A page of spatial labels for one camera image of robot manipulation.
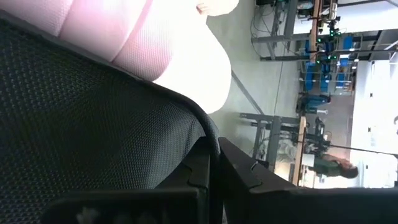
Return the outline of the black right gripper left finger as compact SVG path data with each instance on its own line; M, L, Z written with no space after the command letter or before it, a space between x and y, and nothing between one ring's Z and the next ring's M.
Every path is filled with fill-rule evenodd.
M210 144L200 138L154 189L96 190L53 202L41 224L208 224Z

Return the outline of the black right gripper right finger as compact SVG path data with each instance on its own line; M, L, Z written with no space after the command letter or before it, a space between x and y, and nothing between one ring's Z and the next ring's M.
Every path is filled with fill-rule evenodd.
M297 187L219 139L228 224L398 224L398 189Z

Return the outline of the black slide sandal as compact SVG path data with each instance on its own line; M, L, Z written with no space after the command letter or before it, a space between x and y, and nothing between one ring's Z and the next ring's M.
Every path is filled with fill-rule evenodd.
M220 147L194 101L0 10L0 224L41 224L75 193L154 189L200 138L210 144L208 224L221 224Z

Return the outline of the pink slide sandal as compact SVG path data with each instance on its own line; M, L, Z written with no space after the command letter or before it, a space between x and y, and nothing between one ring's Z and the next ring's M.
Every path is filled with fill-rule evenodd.
M223 107L231 63L199 8L214 0L0 0L0 10L180 93Z

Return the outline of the wooden background table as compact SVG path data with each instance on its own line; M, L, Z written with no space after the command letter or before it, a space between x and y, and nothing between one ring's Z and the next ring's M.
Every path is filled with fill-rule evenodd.
M294 164L294 174L292 183L296 186L299 185L300 181L300 171L302 167L302 154L303 154L303 144L305 140L305 130L307 127L306 117L300 117L300 125L298 131L298 141L297 141L297 152L295 155L295 164Z
M310 62L315 63L317 57L318 20L322 7L322 0L314 0L312 28L309 35Z

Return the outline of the seated person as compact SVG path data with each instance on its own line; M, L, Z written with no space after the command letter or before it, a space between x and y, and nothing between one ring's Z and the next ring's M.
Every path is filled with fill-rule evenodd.
M359 174L358 168L350 163L349 160L330 154L322 154L316 157L310 170L327 177L341 176L346 179L354 179Z

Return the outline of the standing person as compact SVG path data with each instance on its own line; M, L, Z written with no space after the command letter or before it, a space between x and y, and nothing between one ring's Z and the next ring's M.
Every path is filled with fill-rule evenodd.
M301 92L299 93L296 112L317 114L317 109L319 106L329 104L330 102L330 95L311 95Z

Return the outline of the blue storage bin rack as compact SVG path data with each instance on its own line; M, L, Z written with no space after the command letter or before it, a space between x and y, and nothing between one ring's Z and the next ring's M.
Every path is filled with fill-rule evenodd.
M354 91L354 72L349 55L333 53L340 41L318 39L320 55L315 63L305 62L303 73L304 90L316 88L329 95L350 95Z

